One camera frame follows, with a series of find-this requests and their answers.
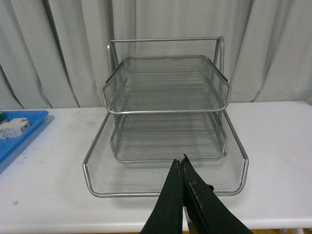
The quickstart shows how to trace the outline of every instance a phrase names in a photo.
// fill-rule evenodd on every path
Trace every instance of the tray handle bar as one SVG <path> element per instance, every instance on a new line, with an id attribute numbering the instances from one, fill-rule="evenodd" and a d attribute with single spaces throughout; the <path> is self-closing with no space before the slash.
<path id="1" fill-rule="evenodd" d="M 119 66 L 119 61 L 116 53 L 115 43 L 123 42 L 152 42 L 152 41 L 192 41 L 192 40 L 215 40 L 214 51 L 214 65 L 216 66 L 220 48 L 220 66 L 219 70 L 224 72 L 224 38 L 223 37 L 209 37 L 209 38 L 166 38 L 166 39 L 121 39 L 121 40 L 108 40 L 107 41 L 107 58 L 109 75 L 113 74 L 114 69 Z"/>

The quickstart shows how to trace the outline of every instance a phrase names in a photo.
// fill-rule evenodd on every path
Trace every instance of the gray curtain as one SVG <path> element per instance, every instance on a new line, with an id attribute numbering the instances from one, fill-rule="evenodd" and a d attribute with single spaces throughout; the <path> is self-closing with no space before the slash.
<path id="1" fill-rule="evenodd" d="M 224 36 L 231 102 L 312 104 L 311 0 L 0 0 L 0 108 L 102 106 L 108 39 Z M 122 44 L 204 54 L 208 42 Z"/>

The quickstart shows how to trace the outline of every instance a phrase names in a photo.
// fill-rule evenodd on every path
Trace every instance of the desk organizer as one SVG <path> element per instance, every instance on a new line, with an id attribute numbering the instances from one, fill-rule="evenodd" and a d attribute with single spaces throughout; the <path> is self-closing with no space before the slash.
<path id="1" fill-rule="evenodd" d="M 128 57 L 119 64 L 115 49 L 115 43 L 184 40 L 215 40 L 213 62 L 187 55 Z M 102 95 L 108 114 L 83 162 L 90 192 L 159 195 L 172 160 L 186 154 L 217 195 L 239 193 L 249 160 L 225 111 L 231 87 L 222 74 L 223 38 L 111 40 L 107 47 L 111 76 Z"/>

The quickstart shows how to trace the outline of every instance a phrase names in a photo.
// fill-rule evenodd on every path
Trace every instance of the blue tray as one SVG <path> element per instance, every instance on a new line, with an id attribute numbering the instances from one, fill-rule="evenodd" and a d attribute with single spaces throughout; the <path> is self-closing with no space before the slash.
<path id="1" fill-rule="evenodd" d="M 3 111 L 9 121 L 14 118 L 28 118 L 30 127 L 18 138 L 0 139 L 0 163 L 16 150 L 40 125 L 49 114 L 47 111 Z"/>

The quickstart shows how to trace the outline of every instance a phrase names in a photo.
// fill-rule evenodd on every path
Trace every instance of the table surface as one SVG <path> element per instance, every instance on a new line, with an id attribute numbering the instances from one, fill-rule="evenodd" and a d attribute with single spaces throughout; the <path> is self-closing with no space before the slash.
<path id="1" fill-rule="evenodd" d="M 0 233 L 139 232 L 156 197 L 97 198 L 85 183 L 82 162 L 106 110 L 48 111 L 0 164 Z M 243 191 L 221 201 L 250 229 L 312 227 L 312 107 L 231 103 L 227 112 L 250 164 Z"/>

